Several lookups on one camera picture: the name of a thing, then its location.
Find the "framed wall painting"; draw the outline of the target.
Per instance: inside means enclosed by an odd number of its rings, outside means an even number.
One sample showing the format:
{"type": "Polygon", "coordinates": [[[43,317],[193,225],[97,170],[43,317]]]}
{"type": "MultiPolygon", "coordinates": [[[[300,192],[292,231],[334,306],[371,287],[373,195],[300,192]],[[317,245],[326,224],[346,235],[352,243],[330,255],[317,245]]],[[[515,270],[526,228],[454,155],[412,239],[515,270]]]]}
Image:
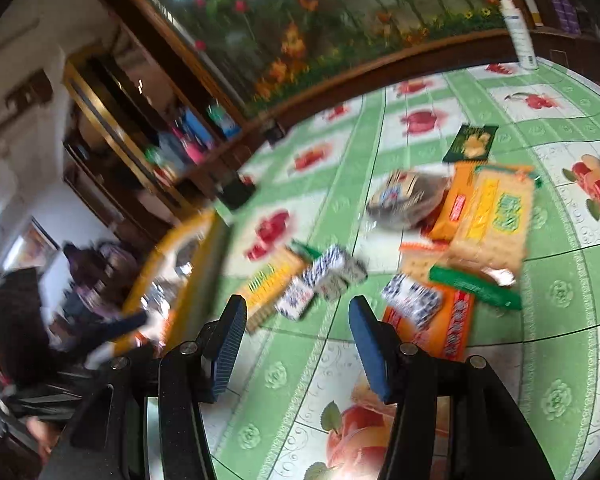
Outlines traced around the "framed wall painting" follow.
{"type": "Polygon", "coordinates": [[[4,273],[35,268],[42,276],[53,263],[59,252],[59,245],[46,232],[38,220],[31,217],[9,248],[3,264],[4,273]]]}

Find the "white spray bottle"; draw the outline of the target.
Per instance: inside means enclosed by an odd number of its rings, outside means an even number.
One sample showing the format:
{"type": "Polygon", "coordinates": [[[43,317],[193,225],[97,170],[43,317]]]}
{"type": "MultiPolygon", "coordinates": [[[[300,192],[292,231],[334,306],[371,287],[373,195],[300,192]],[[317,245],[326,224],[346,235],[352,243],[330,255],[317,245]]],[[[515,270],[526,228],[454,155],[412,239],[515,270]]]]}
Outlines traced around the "white spray bottle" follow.
{"type": "Polygon", "coordinates": [[[504,18],[509,37],[512,40],[518,64],[524,70],[536,70],[535,52],[526,21],[513,0],[500,0],[500,12],[504,18]]]}

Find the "purple bottles on shelf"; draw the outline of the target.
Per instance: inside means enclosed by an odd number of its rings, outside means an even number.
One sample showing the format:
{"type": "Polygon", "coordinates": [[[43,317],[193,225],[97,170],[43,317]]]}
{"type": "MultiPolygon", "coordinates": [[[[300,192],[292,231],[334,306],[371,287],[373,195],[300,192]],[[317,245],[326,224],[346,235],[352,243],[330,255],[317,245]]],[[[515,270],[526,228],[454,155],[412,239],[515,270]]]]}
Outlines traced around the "purple bottles on shelf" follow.
{"type": "Polygon", "coordinates": [[[557,14],[560,28],[568,34],[580,36],[581,29],[578,22],[577,11],[569,0],[552,0],[557,14]]]}

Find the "black cup far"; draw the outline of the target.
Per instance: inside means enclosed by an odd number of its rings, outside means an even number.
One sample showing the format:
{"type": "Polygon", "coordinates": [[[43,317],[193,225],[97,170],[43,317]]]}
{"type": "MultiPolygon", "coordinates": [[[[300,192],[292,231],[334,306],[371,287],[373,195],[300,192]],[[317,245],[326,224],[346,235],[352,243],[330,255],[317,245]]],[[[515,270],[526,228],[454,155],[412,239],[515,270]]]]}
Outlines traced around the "black cup far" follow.
{"type": "Polygon", "coordinates": [[[262,124],[261,132],[264,140],[271,146],[283,141],[287,135],[285,128],[273,118],[267,119],[262,124]]]}

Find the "blue thermos bottle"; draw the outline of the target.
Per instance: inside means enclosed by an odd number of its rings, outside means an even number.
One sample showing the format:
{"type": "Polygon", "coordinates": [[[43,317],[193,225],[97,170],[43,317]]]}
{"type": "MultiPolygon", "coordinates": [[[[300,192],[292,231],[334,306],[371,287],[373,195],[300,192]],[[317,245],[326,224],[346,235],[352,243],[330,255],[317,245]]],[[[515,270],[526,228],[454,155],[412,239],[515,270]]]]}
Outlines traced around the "blue thermos bottle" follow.
{"type": "Polygon", "coordinates": [[[185,129],[193,133],[193,135],[196,136],[196,138],[209,150],[214,148],[215,140],[213,139],[213,136],[189,108],[184,108],[182,122],[185,129]]]}

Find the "seated person in background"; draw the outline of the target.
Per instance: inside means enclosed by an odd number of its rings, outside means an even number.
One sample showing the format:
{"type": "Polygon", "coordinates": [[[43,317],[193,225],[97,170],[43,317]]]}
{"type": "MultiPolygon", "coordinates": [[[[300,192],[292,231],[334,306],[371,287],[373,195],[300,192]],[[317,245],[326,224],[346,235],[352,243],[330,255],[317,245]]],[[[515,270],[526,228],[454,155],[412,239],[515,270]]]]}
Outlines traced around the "seated person in background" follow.
{"type": "Polygon", "coordinates": [[[125,300],[140,273],[135,257],[113,242],[84,248],[65,243],[62,253],[85,307],[105,320],[121,318],[125,300]]]}

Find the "orange cheese biscuit pack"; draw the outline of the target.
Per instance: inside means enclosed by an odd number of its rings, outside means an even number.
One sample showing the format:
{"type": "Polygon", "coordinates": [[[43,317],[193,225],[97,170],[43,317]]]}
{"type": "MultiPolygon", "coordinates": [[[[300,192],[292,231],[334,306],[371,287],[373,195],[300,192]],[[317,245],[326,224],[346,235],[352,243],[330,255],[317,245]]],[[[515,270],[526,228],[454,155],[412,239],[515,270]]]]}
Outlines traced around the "orange cheese biscuit pack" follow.
{"type": "Polygon", "coordinates": [[[478,162],[456,162],[454,177],[446,193],[440,214],[428,233],[434,242],[450,242],[455,236],[474,192],[478,162]]]}

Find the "blue white candy cube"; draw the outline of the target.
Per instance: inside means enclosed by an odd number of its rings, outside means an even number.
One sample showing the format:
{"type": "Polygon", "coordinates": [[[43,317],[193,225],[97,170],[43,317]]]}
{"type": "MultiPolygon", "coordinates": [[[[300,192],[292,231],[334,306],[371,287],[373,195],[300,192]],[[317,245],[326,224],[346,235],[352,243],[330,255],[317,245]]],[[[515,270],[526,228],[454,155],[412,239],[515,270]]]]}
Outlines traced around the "blue white candy cube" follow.
{"type": "Polygon", "coordinates": [[[440,290],[420,284],[403,273],[396,274],[380,294],[390,307],[407,318],[418,330],[429,325],[443,302],[440,290]]]}
{"type": "Polygon", "coordinates": [[[329,246],[302,273],[302,281],[327,301],[339,299],[350,285],[361,284],[366,278],[362,263],[337,244],[329,246]]]}
{"type": "Polygon", "coordinates": [[[303,275],[294,276],[282,296],[275,303],[275,310],[284,318],[299,321],[306,313],[315,296],[315,283],[303,275]]]}

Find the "orange red biscuit pack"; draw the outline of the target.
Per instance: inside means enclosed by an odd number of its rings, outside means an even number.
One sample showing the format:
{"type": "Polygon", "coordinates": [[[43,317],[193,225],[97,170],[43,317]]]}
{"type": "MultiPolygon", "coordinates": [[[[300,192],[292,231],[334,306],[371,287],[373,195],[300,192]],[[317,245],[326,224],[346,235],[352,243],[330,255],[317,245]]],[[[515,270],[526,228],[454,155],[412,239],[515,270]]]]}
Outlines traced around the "orange red biscuit pack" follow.
{"type": "Polygon", "coordinates": [[[444,285],[434,285],[442,293],[442,305],[429,324],[419,330],[393,307],[386,307],[382,320],[396,329],[403,342],[412,342],[430,356],[461,361],[465,356],[475,296],[444,285]]]}

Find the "yellow green cracker pack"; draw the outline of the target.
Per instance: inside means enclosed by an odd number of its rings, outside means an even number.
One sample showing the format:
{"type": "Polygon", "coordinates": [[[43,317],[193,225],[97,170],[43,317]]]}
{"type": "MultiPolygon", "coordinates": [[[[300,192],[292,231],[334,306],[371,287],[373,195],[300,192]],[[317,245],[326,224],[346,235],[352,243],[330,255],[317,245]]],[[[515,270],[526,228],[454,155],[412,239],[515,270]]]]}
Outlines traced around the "yellow green cracker pack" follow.
{"type": "Polygon", "coordinates": [[[253,276],[238,288],[247,307],[246,332],[253,334],[274,313],[277,299],[294,276],[302,275],[308,263],[287,247],[277,249],[253,276]]]}

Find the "dark bread clear bag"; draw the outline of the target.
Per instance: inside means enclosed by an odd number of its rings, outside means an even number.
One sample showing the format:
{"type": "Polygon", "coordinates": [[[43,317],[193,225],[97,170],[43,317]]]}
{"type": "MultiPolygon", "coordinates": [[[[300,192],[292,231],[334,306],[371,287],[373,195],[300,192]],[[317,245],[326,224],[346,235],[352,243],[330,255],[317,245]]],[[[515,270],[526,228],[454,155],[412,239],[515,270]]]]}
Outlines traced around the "dark bread clear bag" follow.
{"type": "Polygon", "coordinates": [[[394,170],[366,203],[366,214],[376,226],[408,230],[443,202],[451,178],[415,170],[394,170]]]}

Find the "green Weidan cracker pack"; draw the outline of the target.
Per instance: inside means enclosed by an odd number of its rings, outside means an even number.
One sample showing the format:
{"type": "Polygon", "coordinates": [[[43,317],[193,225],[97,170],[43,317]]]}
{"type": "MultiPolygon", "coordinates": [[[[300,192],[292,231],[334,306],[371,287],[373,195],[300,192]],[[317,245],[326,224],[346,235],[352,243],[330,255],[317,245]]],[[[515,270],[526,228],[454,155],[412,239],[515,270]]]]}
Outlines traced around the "green Weidan cracker pack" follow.
{"type": "Polygon", "coordinates": [[[520,311],[515,286],[526,258],[534,192],[541,185],[531,166],[479,164],[468,211],[429,270],[429,281],[520,311]]]}

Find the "yellow cardboard tray box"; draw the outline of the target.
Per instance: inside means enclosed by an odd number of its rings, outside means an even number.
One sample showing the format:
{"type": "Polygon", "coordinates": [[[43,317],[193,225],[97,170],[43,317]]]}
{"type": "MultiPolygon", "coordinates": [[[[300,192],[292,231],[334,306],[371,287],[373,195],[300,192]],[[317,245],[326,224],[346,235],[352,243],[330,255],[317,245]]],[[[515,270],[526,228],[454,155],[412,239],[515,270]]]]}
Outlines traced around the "yellow cardboard tray box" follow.
{"type": "Polygon", "coordinates": [[[149,254],[122,306],[125,316],[146,311],[148,322],[115,339],[114,356],[148,342],[165,354],[195,337],[208,312],[229,232],[210,207],[166,233],[149,254]]]}

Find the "black cup near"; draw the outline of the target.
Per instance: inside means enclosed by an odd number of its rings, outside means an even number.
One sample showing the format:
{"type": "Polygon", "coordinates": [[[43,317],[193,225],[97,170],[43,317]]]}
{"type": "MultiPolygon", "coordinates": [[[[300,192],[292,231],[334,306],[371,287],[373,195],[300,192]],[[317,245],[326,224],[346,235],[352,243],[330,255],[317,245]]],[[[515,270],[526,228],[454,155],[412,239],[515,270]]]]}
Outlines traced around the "black cup near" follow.
{"type": "Polygon", "coordinates": [[[250,200],[256,189],[250,177],[243,178],[238,172],[233,172],[220,183],[218,199],[229,210],[235,211],[250,200]]]}

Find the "green fruit pattern tablecloth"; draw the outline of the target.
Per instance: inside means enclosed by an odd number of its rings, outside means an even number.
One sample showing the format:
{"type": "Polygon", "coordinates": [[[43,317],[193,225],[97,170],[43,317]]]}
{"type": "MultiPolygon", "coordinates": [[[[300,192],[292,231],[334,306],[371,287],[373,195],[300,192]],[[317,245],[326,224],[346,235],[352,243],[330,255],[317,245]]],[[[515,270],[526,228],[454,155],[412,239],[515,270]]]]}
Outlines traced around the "green fruit pattern tablecloth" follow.
{"type": "Polygon", "coordinates": [[[371,479],[401,344],[492,368],[558,479],[600,464],[600,86],[551,62],[452,70],[324,110],[240,172],[215,309],[256,324],[202,412],[220,479],[371,479]]]}

